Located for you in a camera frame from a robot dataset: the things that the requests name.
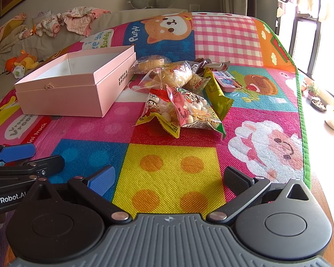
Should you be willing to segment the yellow long snack bar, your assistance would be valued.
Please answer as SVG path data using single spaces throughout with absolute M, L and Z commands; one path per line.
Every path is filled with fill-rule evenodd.
M 224 95 L 224 92 L 217 83 L 213 72 L 209 68 L 204 70 L 203 77 L 209 78 L 209 82 L 206 84 L 204 89 L 215 113 L 218 115 L 220 121 L 223 122 L 232 107 L 233 99 Z

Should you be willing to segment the pink cardboard box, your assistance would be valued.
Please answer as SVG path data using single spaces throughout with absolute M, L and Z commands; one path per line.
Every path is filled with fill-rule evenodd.
M 104 117 L 132 78 L 133 46 L 64 54 L 15 84 L 26 115 Z

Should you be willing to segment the marshmallow candy bag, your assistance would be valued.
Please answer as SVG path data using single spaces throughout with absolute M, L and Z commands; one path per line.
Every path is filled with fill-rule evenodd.
M 181 127 L 214 130 L 225 138 L 222 121 L 205 98 L 181 87 L 166 86 L 166 91 Z

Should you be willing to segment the pink Volcano snack packet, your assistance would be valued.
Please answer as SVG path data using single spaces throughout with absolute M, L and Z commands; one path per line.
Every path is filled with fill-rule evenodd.
M 231 93 L 241 88 L 234 76 L 228 71 L 213 71 L 212 73 L 223 92 Z

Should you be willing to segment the brown spiral candy packet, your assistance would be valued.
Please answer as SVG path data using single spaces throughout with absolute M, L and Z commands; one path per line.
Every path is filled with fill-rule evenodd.
M 195 63 L 193 71 L 199 76 L 202 76 L 205 68 L 209 68 L 211 71 L 226 71 L 230 66 L 230 61 L 212 62 L 210 59 L 203 58 L 196 59 Z

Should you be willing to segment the bread roll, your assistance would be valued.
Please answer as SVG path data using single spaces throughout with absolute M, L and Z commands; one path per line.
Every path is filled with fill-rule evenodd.
M 148 75 L 153 87 L 182 87 L 191 80 L 193 71 L 187 61 L 178 61 L 156 67 Z
M 141 57 L 137 59 L 129 69 L 129 73 L 132 74 L 146 74 L 154 68 L 158 68 L 167 63 L 170 63 L 171 60 L 168 57 L 162 55 L 149 55 L 146 57 Z

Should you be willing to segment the cartoon biscuit ball bag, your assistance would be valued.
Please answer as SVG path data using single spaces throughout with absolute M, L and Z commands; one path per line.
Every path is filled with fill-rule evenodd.
M 148 123 L 157 118 L 163 129 L 174 138 L 180 137 L 180 124 L 175 107 L 168 97 L 166 90 L 151 89 L 143 112 L 136 125 Z

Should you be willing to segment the sesame snack bar packet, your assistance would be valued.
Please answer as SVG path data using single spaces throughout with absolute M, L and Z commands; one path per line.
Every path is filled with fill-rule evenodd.
M 184 89 L 202 96 L 204 88 L 207 86 L 210 78 L 204 78 L 197 74 L 193 74 L 192 78 L 183 86 Z

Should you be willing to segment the colourful cartoon play mat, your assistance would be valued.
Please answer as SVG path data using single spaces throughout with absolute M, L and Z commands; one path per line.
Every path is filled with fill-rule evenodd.
M 155 78 L 121 77 L 122 92 L 104 117 L 23 113 L 11 90 L 0 102 L 0 144 L 32 143 L 39 158 L 62 156 L 53 184 L 114 167 L 104 198 L 137 221 L 114 227 L 97 265 L 273 266 L 203 218 L 233 197 L 223 184 L 227 166 L 275 183 L 310 183 L 300 78 L 274 33 L 246 16 L 182 13 L 116 26 L 65 53 L 122 45 L 138 57 L 228 60 L 236 89 L 214 89 L 214 102 L 187 92 L 182 123 Z

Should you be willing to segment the beige sofa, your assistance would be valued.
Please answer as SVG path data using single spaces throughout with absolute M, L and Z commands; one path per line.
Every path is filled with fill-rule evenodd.
M 143 20 L 161 14 L 185 13 L 185 9 L 167 8 L 167 9 L 140 9 L 140 10 L 122 10 L 118 12 L 105 13 L 95 19 L 91 25 L 92 34 L 96 34 L 102 30 L 113 28 L 127 22 Z M 48 35 L 37 36 L 33 35 L 27 39 L 23 39 L 11 48 L 11 51 L 0 54 L 0 102 L 5 95 L 14 87 L 16 79 L 13 75 L 4 74 L 5 63 L 12 57 L 17 57 L 21 54 L 21 50 L 25 50 L 30 55 L 36 56 L 38 61 L 44 61 L 56 54 L 58 51 L 69 47 L 70 45 L 84 39 L 74 32 L 61 28 L 55 38 Z

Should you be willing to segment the orange yellow plush toy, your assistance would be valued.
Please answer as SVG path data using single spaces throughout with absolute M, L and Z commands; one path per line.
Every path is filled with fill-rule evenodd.
M 25 76 L 28 70 L 35 69 L 38 65 L 36 56 L 21 50 L 18 57 L 12 57 L 6 61 L 5 71 L 13 74 L 15 79 L 20 79 Z

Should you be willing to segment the pink yellow cushion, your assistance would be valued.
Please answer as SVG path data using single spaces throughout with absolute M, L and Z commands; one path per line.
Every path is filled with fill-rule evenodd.
M 22 12 L 12 19 L 8 20 L 4 25 L 0 27 L 0 42 L 7 37 L 15 28 L 20 26 L 26 19 L 25 12 Z

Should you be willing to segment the pink baby clothes pile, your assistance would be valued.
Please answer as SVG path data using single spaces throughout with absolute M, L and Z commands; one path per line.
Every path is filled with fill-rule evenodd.
M 94 20 L 107 13 L 110 13 L 110 11 L 101 8 L 74 7 L 63 13 L 50 14 L 48 17 L 39 18 L 31 30 L 21 31 L 18 38 L 23 40 L 35 34 L 40 37 L 46 34 L 55 38 L 63 26 L 69 32 L 87 37 L 92 30 Z

